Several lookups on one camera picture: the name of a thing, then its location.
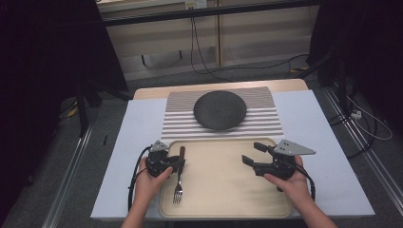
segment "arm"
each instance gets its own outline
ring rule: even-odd
[[[296,156],[297,164],[302,166],[302,158]],[[306,178],[298,171],[289,180],[282,180],[270,174],[264,177],[281,188],[292,205],[301,214],[306,224],[310,228],[333,228],[336,225],[320,210],[320,208],[312,200]]]
[[[142,173],[136,179],[136,195],[134,196],[134,201],[130,211],[122,224],[122,228],[143,227],[145,213],[147,212],[150,202],[157,195],[163,186],[163,183],[172,173],[172,167],[168,167],[157,178],[151,177],[145,168],[145,159],[146,158],[142,158],[140,161],[139,170]]]

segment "round black plate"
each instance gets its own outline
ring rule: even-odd
[[[213,91],[202,95],[195,103],[193,113],[202,126],[226,130],[240,124],[246,116],[243,99],[229,91]]]

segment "human hand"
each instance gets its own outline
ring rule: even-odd
[[[296,163],[303,166],[301,156],[296,156]],[[306,202],[313,201],[308,191],[306,178],[298,171],[296,171],[293,177],[288,180],[282,180],[271,174],[265,174],[264,177],[277,187],[281,188],[297,210]]]
[[[150,202],[155,195],[160,191],[163,183],[169,178],[172,174],[172,167],[168,167],[165,169],[160,176],[157,178],[149,175],[148,170],[145,166],[145,160],[147,158],[142,158],[140,160],[140,168],[139,170],[142,172],[136,179],[136,194],[135,199],[147,200]]]

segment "hand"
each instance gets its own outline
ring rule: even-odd
[[[142,158],[140,160],[139,170],[143,171],[141,174],[139,174],[139,177],[136,179],[135,199],[151,201],[155,197],[155,195],[157,195],[157,193],[160,191],[161,187],[163,186],[163,183],[172,174],[172,167],[168,167],[160,174],[160,176],[154,178],[151,175],[149,175],[146,169],[145,166],[146,159],[147,158]]]
[[[134,196],[133,205],[128,212],[122,228],[140,228],[143,227],[145,213],[147,208],[152,201],[152,199],[160,191],[163,183],[172,173],[172,167],[168,167],[163,171],[160,176],[153,178],[146,169],[145,160],[147,158],[142,158],[140,160],[140,174],[136,179],[136,194]]]
[[[296,163],[303,166],[302,158],[300,156],[296,156]],[[265,174],[264,177],[277,187],[281,188],[296,209],[303,206],[305,202],[312,200],[308,191],[306,178],[298,171],[296,171],[293,177],[289,180],[282,180],[271,174]]]

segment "table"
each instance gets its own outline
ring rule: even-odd
[[[316,155],[303,159],[317,186],[317,205],[324,213],[333,218],[374,215],[313,92],[302,80],[277,80],[139,89],[128,104],[91,217],[102,220],[125,218],[127,185],[134,161],[146,146],[161,137],[169,92],[256,86],[268,86],[272,91],[286,139],[316,150]],[[161,215],[158,204],[159,197],[156,197],[150,204],[146,219],[170,220]],[[293,211],[288,218],[299,218],[299,214]]]

